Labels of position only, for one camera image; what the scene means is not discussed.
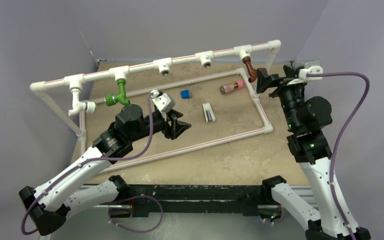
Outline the brown water faucet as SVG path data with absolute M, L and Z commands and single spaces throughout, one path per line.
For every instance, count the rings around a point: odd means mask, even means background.
M 248 73 L 248 82 L 253 83 L 258 79 L 258 71 L 253 67 L 252 60 L 249 56 L 242 59 L 243 64 L 246 67 Z

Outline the white PVC pipe frame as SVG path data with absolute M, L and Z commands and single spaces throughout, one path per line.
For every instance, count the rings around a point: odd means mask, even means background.
M 177 81 L 173 83 L 167 83 L 163 85 L 157 86 L 155 89 L 149 87 L 144 88 L 140 90 L 135 90 L 131 92 L 126 92 L 126 78 L 129 74 L 132 73 L 139 73 L 144 72 L 151 69 L 157 69 L 160 74 L 166 76 L 170 73 L 170 67 L 175 65 L 182 65 L 182 64 L 189 64 L 193 62 L 200 63 L 203 68 L 210 68 L 212 65 L 212 60 L 217 58 L 224 58 L 224 57 L 231 57 L 231 56 L 238 56 L 241 61 L 244 62 L 245 65 L 249 66 L 251 64 L 251 53 L 252 52 L 259 52 L 263 50 L 269 50 L 270 54 L 268 57 L 268 60 L 266 62 L 266 65 L 268 68 L 271 68 L 277 53 L 279 52 L 281 48 L 281 41 L 271 40 L 265 43 L 259 43 L 254 45 L 241 45 L 241 46 L 235 46 L 233 48 L 229 49 L 222 49 L 222 50 L 208 50 L 208 51 L 202 51 L 198 52 L 192 55 L 187 56 L 180 56 L 175 58 L 162 58 L 154 60 L 153 62 L 148 63 L 141 63 L 137 65 L 132 66 L 119 66 L 119 67 L 113 67 L 109 70 L 105 71 L 99 71 L 94 73 L 88 73 L 88 74 L 76 74 L 76 75 L 70 75 L 66 76 L 62 79 L 56 79 L 51 81 L 39 81 L 31 83 L 29 88 L 30 90 L 37 95 L 39 98 L 43 100 L 43 102 L 50 107 L 51 110 L 53 110 L 70 129 L 72 129 L 76 135 L 77 135 L 77 141 L 79 142 L 79 151 L 80 156 L 83 157 L 84 154 L 89 152 L 89 149 L 86 146 L 87 141 L 87 130 L 86 130 L 86 124 L 85 124 L 85 114 L 86 113 L 93 113 L 96 110 L 96 105 L 101 103 L 107 103 L 110 102 L 110 104 L 113 106 L 117 103 L 125 103 L 127 102 L 128 97 L 134 97 L 138 95 L 143 95 L 146 93 L 151 94 L 151 98 L 148 100 L 149 103 L 153 104 L 157 107 L 157 112 L 161 113 L 163 117 L 167 117 L 167 113 L 165 112 L 170 104 L 173 103 L 173 100 L 170 100 L 168 97 L 159 97 L 157 96 L 157 93 L 162 90 L 172 89 L 174 87 L 181 87 L 185 85 L 190 84 L 196 84 L 200 82 L 205 82 L 209 80 L 214 80 L 218 78 L 224 78 L 229 77 L 232 75 L 238 75 L 243 78 L 243 84 L 246 86 L 247 90 L 249 91 L 249 95 L 251 100 L 253 101 L 261 120 L 263 121 L 263 126 L 261 128 L 247 131 L 244 133 L 239 133 L 235 135 L 230 135 L 223 138 L 218 138 L 216 140 L 202 142 L 200 144 L 190 145 L 187 147 L 175 149 L 173 151 L 167 151 L 163 152 L 161 154 L 155 154 L 148 157 L 142 157 L 138 156 L 136 158 L 133 158 L 131 160 L 124 161 L 122 163 L 117 163 L 115 166 L 105 168 L 104 172 L 111 172 L 127 167 L 133 167 L 136 165 L 146 164 L 149 162 L 178 156 L 181 154 L 206 149 L 213 146 L 218 146 L 225 143 L 230 143 L 236 140 L 242 140 L 249 137 L 261 135 L 261 134 L 268 134 L 271 133 L 274 130 L 274 127 L 272 123 L 270 122 L 269 118 L 267 117 L 261 101 L 259 99 L 259 95 L 257 94 L 256 90 L 253 88 L 252 84 L 248 82 L 248 77 L 250 77 L 251 72 L 248 71 L 245 68 L 237 68 L 230 71 L 225 71 L 221 73 L 215 73 L 211 75 L 191 78 L 187 80 Z M 103 80 L 106 78 L 114 78 L 116 83 L 119 86 L 119 92 L 116 94 L 112 94 L 110 98 L 108 97 L 102 97 L 97 98 L 92 101 L 81 101 L 80 100 L 80 93 L 82 92 L 83 85 L 89 82 L 95 82 L 99 80 Z M 55 101 L 48 95 L 47 91 L 50 89 L 62 87 L 62 86 L 68 86 L 69 90 L 72 94 L 72 108 L 68 111 L 68 113 L 64 113 L 62 109 L 55 103 Z

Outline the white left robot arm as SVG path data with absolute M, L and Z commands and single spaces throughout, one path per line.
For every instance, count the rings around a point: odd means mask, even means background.
M 150 142 L 155 133 L 175 140 L 192 126 L 180 121 L 183 114 L 174 109 L 166 114 L 153 111 L 151 107 L 148 110 L 149 115 L 144 116 L 139 105 L 124 106 L 108 129 L 74 163 L 40 186 L 21 189 L 18 194 L 26 209 L 22 233 L 38 232 L 47 236 L 70 217 L 88 208 L 104 203 L 122 205 L 134 200 L 130 186 L 119 175 L 86 190 L 79 188 L 116 162 L 135 159 L 135 156 L 127 156 L 133 151 L 133 142 L 143 138 Z

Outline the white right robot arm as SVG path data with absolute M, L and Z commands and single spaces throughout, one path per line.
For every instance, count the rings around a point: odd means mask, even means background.
M 335 174 L 337 147 L 330 148 L 322 129 L 330 125 L 332 106 L 321 96 L 305 99 L 305 87 L 327 76 L 319 65 L 299 68 L 285 65 L 285 75 L 256 70 L 256 92 L 273 88 L 271 98 L 280 100 L 288 131 L 290 153 L 306 176 L 316 207 L 296 195 L 280 176 L 262 182 L 260 196 L 286 209 L 300 223 L 308 240 L 369 240 L 368 229 L 360 226 L 350 212 Z

